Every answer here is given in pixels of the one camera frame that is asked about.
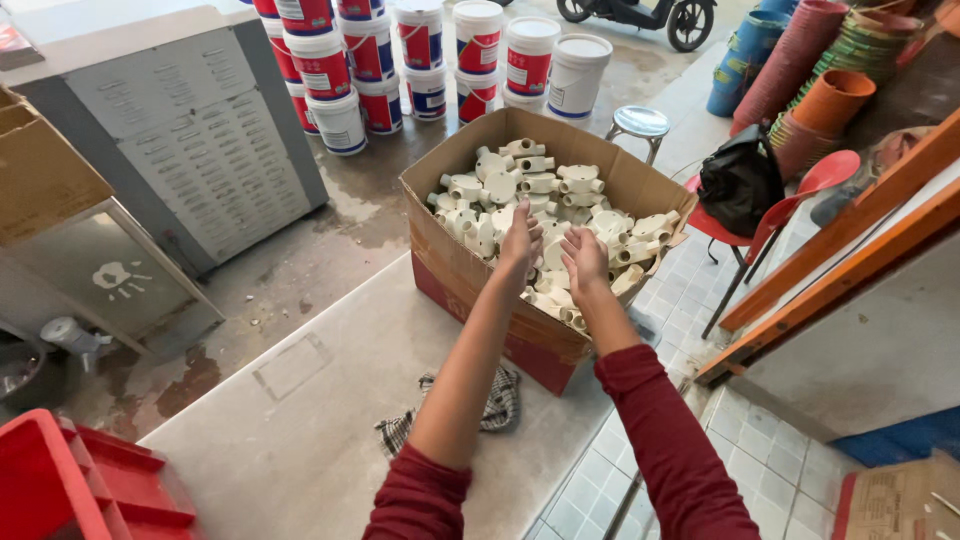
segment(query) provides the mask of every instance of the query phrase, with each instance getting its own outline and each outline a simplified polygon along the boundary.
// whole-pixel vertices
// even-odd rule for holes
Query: orange wooden frame
[[[960,158],[960,109],[894,164],[876,185],[847,205],[791,258],[748,292],[720,319],[720,327],[736,331],[773,307],[780,296],[821,263],[913,196],[931,178]]]
[[[712,385],[727,372],[741,374],[742,364],[760,351],[829,312],[834,302],[853,289],[875,281],[899,266],[903,255],[922,249],[929,239],[960,223],[960,178],[907,214],[889,231],[843,260],[769,319],[744,334],[701,368],[697,382]]]

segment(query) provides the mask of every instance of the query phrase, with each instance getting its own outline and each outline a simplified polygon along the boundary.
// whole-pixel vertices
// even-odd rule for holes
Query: concrete floor
[[[453,4],[445,3],[446,21],[452,20]],[[726,40],[753,4],[724,0],[715,8],[708,42],[691,54],[675,52],[665,31],[638,31],[595,18],[568,23],[551,0],[516,0],[504,11],[507,18],[548,17],[560,22],[565,34],[594,34],[613,44],[588,127],[603,136],[616,108],[649,102],[711,44]],[[453,66],[452,23],[444,24],[444,34],[444,53]],[[397,40],[394,47],[399,61]],[[501,47],[501,64],[505,57]],[[455,104],[452,69],[448,76],[447,103]],[[332,157],[311,140],[330,203],[210,274],[204,292],[226,322],[183,356],[163,363],[127,349],[105,356],[95,375],[80,377],[62,412],[75,422],[137,440],[407,251],[406,208],[397,177],[456,131],[454,110],[448,111],[445,122],[404,117],[400,133],[371,135],[369,147],[349,158]]]

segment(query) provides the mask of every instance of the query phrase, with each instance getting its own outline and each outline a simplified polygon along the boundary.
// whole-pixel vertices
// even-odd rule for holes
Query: red sleeve
[[[613,398],[664,540],[752,539],[736,484],[649,345],[606,355],[593,372]]]
[[[373,499],[366,538],[463,538],[464,514],[473,473],[434,463],[410,444],[390,463]]]

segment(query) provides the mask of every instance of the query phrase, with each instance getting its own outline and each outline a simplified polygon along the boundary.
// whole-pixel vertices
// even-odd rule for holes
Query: red plastic crate
[[[4,539],[202,540],[157,452],[32,410],[0,427]]]

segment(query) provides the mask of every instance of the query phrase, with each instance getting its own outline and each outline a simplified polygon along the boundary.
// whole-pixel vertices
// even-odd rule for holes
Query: motorcycle
[[[651,10],[639,0],[557,0],[557,10],[570,22],[583,22],[593,15],[645,30],[666,26],[670,45],[682,53],[696,50],[707,40],[716,5],[716,0],[658,0]]]

